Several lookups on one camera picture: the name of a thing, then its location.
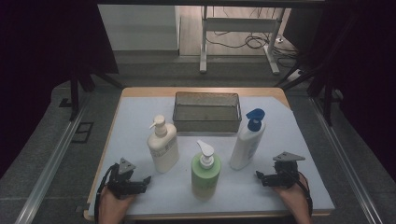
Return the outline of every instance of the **pump nozzle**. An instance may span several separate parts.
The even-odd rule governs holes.
[[[212,168],[214,162],[213,153],[215,153],[215,149],[201,140],[198,140],[197,143],[200,146],[203,154],[200,159],[202,168],[204,169]]]
[[[155,126],[155,133],[157,135],[165,135],[167,133],[166,127],[165,127],[165,117],[163,115],[157,115],[154,118],[153,123],[149,126],[151,129],[152,127]]]
[[[250,119],[247,127],[253,131],[258,132],[262,127],[262,120],[264,119],[265,112],[262,109],[256,108],[247,113],[247,118]]]

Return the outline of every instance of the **white pump cap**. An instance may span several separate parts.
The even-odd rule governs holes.
[[[215,149],[201,140],[198,140],[197,143],[200,146],[203,154],[200,159],[201,167],[204,169],[212,168],[213,162],[215,161],[213,159],[213,153],[215,153]]]
[[[154,122],[151,124],[150,129],[155,126],[155,134],[158,136],[164,136],[167,134],[165,126],[165,117],[163,115],[157,115],[154,118]]]

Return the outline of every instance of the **pump bottle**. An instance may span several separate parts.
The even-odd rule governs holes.
[[[198,140],[202,152],[196,154],[191,162],[191,185],[195,197],[200,200],[210,199],[216,191],[221,161],[209,144]]]
[[[160,173],[168,172],[178,161],[177,130],[173,124],[165,123],[165,117],[158,115],[150,129],[155,131],[148,137],[148,148],[155,169]]]
[[[231,168],[240,170],[252,161],[265,130],[265,122],[262,125],[264,116],[265,112],[259,108],[247,113],[249,122],[236,139],[230,161]]]

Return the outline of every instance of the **white table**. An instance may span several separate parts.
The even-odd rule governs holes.
[[[255,171],[273,174],[273,157],[288,151],[306,158],[298,161],[299,171],[309,180],[315,215],[329,215],[334,209],[328,191],[312,160],[305,140],[297,126],[288,105],[277,99],[286,97],[281,89],[252,88],[148,88],[128,90],[120,98],[119,108],[113,120],[106,148],[98,173],[92,185],[94,194],[108,167],[123,157],[136,165],[132,180],[141,181],[151,175],[151,183],[146,193],[140,194],[129,208],[127,215],[134,219],[155,218],[198,218],[198,217],[268,217],[284,216],[289,213],[279,197],[270,189],[262,186]],[[240,129],[247,125],[246,113],[259,107],[266,112],[267,126],[259,148],[250,165],[240,171],[230,168],[229,160],[236,141],[236,134],[201,135],[199,133],[179,134],[177,136],[180,158],[167,173],[155,171],[147,147],[147,138],[153,132],[149,129],[154,116],[163,114],[167,122],[172,121],[176,91],[222,91],[239,94],[243,120]],[[136,96],[128,91],[140,92]],[[156,96],[166,92],[164,97]],[[200,151],[196,141],[203,140],[213,146],[222,161],[216,193],[208,201],[200,201],[191,192],[191,159]],[[93,217],[94,197],[90,197],[90,209],[85,217]]]

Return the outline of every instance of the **white wall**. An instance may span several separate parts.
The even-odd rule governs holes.
[[[113,50],[178,49],[178,6],[99,5]]]

